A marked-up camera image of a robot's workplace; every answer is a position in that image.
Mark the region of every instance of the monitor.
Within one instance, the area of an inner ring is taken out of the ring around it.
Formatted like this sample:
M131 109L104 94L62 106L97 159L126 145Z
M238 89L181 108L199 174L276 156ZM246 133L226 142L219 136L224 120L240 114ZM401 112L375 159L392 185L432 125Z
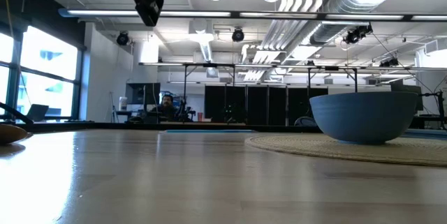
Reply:
M126 97L129 105L158 105L160 101L160 83L128 83Z
M406 92L413 92L418 95L422 94L422 89L416 85L391 84L391 91L406 91ZM418 97L418 102L416 103L416 110L418 111L424 110L422 96Z

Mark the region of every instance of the blue bowl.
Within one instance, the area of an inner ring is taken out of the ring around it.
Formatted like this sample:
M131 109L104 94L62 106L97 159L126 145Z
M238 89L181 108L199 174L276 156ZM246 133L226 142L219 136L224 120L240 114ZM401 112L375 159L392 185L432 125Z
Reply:
M362 92L310 99L318 127L330 137L353 144L384 144L411 124L418 94Z

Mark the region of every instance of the round jute mat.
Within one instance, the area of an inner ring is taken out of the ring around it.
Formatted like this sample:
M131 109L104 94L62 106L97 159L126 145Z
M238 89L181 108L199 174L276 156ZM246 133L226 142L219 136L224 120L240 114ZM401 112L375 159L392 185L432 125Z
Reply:
M345 144L323 134L252 137L253 147L306 156L405 165L447 166L447 141L399 137L383 145Z

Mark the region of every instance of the man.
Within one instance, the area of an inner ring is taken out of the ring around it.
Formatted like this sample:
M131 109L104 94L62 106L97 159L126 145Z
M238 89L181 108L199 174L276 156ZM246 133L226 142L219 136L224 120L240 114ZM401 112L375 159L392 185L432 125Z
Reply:
M161 113L161 116L165 117L168 121L174 121L177 110L175 109L173 102L174 98L171 95L164 95L161 99L161 105L154 107L151 112Z

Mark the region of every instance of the table surface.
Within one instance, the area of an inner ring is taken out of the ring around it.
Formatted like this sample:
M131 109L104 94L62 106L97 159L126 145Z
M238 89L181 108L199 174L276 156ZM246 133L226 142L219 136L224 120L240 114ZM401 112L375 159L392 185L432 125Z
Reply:
M260 133L87 130L0 147L0 223L445 223L447 169L295 156Z

